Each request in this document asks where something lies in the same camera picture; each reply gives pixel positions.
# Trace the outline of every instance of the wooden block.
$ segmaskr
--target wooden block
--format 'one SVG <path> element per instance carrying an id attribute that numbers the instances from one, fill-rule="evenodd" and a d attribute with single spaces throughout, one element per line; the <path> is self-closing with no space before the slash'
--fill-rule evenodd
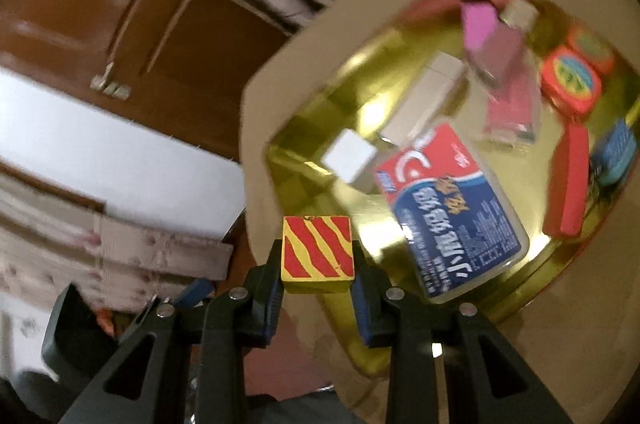
<path id="1" fill-rule="evenodd" d="M 345 292 L 354 278 L 349 217 L 284 217 L 280 275 L 287 292 Z"/>

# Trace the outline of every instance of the wooden door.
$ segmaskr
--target wooden door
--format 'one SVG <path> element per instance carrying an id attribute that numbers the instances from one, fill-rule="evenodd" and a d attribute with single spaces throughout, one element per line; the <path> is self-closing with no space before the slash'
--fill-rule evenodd
<path id="1" fill-rule="evenodd" d="M 232 0 L 0 0 L 0 65 L 234 160 L 242 89 L 286 39 Z M 126 100 L 92 90 L 107 69 Z"/>
<path id="2" fill-rule="evenodd" d="M 132 0 L 0 0 L 0 64 L 63 91 L 103 74 Z"/>
<path id="3" fill-rule="evenodd" d="M 238 160 L 242 90 L 287 37 L 231 0 L 160 1 L 140 0 L 114 58 L 111 77 L 131 88 L 123 108 Z"/>

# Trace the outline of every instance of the white wall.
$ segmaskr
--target white wall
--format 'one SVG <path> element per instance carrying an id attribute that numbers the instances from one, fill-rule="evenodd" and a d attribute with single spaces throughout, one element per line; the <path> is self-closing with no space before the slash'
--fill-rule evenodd
<path id="1" fill-rule="evenodd" d="M 2 375 L 10 378 L 12 374 L 23 370 L 37 370 L 52 375 L 41 355 L 42 340 L 50 314 L 0 292 L 0 318 L 3 315 L 8 316 L 4 319 L 8 320 L 8 328 L 2 328 L 0 332 Z"/>
<path id="2" fill-rule="evenodd" d="M 2 68 L 0 159 L 153 227 L 222 237 L 244 209 L 237 163 Z"/>

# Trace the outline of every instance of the pink block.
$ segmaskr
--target pink block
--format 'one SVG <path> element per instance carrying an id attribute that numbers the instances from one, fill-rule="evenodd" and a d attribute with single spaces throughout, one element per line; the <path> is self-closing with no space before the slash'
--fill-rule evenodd
<path id="1" fill-rule="evenodd" d="M 498 24 L 498 13 L 488 2 L 462 4 L 462 26 L 465 33 L 465 48 L 477 51 L 494 32 Z"/>

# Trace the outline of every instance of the cardboard box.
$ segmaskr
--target cardboard box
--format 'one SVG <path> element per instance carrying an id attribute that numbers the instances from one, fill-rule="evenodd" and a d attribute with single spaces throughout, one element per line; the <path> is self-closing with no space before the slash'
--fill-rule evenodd
<path id="1" fill-rule="evenodd" d="M 335 70 L 412 0 L 338 0 L 291 40 L 244 91 L 241 162 L 249 239 L 264 263 L 279 237 L 282 214 L 264 151 L 271 138 Z M 640 68 L 636 0 L 551 0 L 607 38 Z M 565 273 L 500 330 L 578 424 L 603 420 L 640 363 L 640 177 Z M 385 380 L 351 365 L 314 297 L 287 296 L 302 345 L 330 371 L 343 402 L 369 423 L 385 416 Z"/>
<path id="2" fill-rule="evenodd" d="M 284 217 L 280 278 L 287 292 L 346 292 L 353 283 L 349 217 Z"/>

